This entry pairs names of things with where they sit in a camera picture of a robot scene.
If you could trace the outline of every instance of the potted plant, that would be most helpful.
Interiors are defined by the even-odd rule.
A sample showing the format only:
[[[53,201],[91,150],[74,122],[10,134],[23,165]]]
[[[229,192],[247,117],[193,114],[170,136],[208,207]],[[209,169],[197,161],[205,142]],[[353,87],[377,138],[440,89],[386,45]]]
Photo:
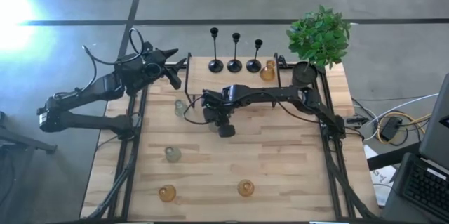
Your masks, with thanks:
[[[316,67],[342,62],[347,54],[351,25],[342,19],[341,13],[319,6],[318,13],[307,13],[304,19],[292,23],[287,30],[292,53],[297,53],[302,62],[293,68],[292,84],[306,86],[317,76]]]

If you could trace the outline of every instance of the concrete floor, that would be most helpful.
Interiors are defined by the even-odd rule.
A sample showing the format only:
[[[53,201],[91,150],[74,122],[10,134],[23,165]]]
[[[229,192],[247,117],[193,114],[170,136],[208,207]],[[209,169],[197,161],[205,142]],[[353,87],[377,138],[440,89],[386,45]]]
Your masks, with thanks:
[[[99,132],[68,129],[44,133],[36,108],[58,91],[84,86],[93,73],[81,50],[89,46],[98,57],[113,61],[130,22],[133,0],[0,0],[0,110],[8,114],[8,127],[25,136],[58,144],[54,155],[37,151],[10,205],[5,223],[50,223],[79,216]],[[140,0],[136,20],[185,19],[293,19],[319,4],[342,11],[345,18],[449,18],[446,0]],[[12,25],[23,20],[50,20],[47,26]],[[123,20],[114,26],[52,26],[52,20]],[[239,53],[252,55],[253,42],[262,39],[260,54],[278,52],[296,60],[288,47],[287,25],[223,25],[217,40],[221,55],[232,54],[233,32],[241,33]],[[211,55],[212,42],[204,25],[137,26],[154,46],[180,51],[175,61],[192,52]],[[449,25],[354,25],[349,54],[344,60],[354,98],[403,98],[436,93],[449,72]],[[99,75],[111,71],[98,65]],[[363,102],[381,113],[403,100]],[[423,100],[402,110],[414,117],[431,112],[435,99]],[[105,102],[76,109],[103,115]],[[409,143],[416,140],[411,136]],[[393,149],[369,143],[376,151]]]

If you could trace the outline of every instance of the green plant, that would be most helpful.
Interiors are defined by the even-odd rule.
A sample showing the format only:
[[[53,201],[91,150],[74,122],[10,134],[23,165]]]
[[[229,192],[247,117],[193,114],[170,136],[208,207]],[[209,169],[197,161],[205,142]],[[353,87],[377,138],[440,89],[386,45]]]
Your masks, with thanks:
[[[342,19],[341,13],[319,6],[318,13],[307,13],[304,19],[292,23],[287,30],[288,48],[301,60],[332,68],[333,63],[341,63],[347,54],[350,28],[351,24]]]

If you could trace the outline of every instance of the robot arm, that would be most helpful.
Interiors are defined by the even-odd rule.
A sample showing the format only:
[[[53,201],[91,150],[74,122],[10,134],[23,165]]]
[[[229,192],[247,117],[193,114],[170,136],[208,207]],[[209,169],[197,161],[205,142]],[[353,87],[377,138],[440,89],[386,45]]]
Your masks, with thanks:
[[[56,93],[48,98],[44,107],[37,110],[42,131],[58,132],[67,128],[109,129],[120,138],[132,137],[134,132],[131,116],[119,115],[114,118],[73,114],[69,110],[97,100],[116,100],[124,93],[136,95],[145,86],[167,76],[174,89],[181,87],[177,71],[186,59],[172,68],[165,66],[166,59],[177,52],[155,50],[149,42],[144,43],[145,52],[141,57],[126,62],[135,54],[125,55],[114,63],[114,71],[100,77],[83,90],[71,93]]]
[[[201,105],[206,121],[214,122],[219,127],[220,137],[230,137],[235,134],[234,126],[229,124],[229,118],[234,109],[245,107],[252,103],[289,102],[296,109],[306,114],[315,114],[334,137],[345,138],[344,120],[334,115],[323,103],[319,92],[310,88],[273,87],[249,88],[242,85],[226,87],[221,93],[203,90]]]

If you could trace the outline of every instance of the white cable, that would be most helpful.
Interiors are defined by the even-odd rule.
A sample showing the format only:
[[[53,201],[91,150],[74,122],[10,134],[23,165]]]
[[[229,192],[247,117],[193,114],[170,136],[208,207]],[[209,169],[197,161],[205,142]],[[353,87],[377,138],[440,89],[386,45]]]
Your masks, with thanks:
[[[377,115],[376,115],[373,111],[369,110],[369,109],[366,108],[366,107],[361,107],[360,105],[355,105],[354,107],[360,107],[360,108],[362,108],[362,109],[365,108],[365,110],[369,111],[369,113],[371,113],[371,115],[375,118],[375,121],[377,121],[377,124],[379,124],[379,119],[377,119]],[[376,136],[377,131],[379,131],[379,129],[376,129],[376,131],[374,132],[374,134],[373,134],[372,136],[370,136],[369,138],[366,138],[365,140],[370,140],[371,138],[373,138],[374,136]]]
[[[387,113],[391,112],[392,110],[396,110],[396,109],[398,109],[398,108],[400,108],[400,107],[403,107],[404,105],[408,105],[408,104],[411,104],[411,103],[413,103],[413,102],[423,100],[423,99],[425,99],[425,98],[434,97],[434,96],[436,96],[436,95],[438,95],[438,94],[439,94],[439,93],[427,95],[427,96],[424,96],[424,97],[421,97],[421,98],[417,98],[417,99],[415,99],[415,100],[408,101],[408,102],[406,102],[406,103],[404,103],[404,104],[398,105],[397,107],[393,107],[393,108],[391,108],[390,110],[388,110],[388,111],[382,113],[381,115],[376,116],[372,121],[368,122],[366,125],[371,124],[373,121],[378,121],[378,119],[379,119],[380,117],[386,115]]]

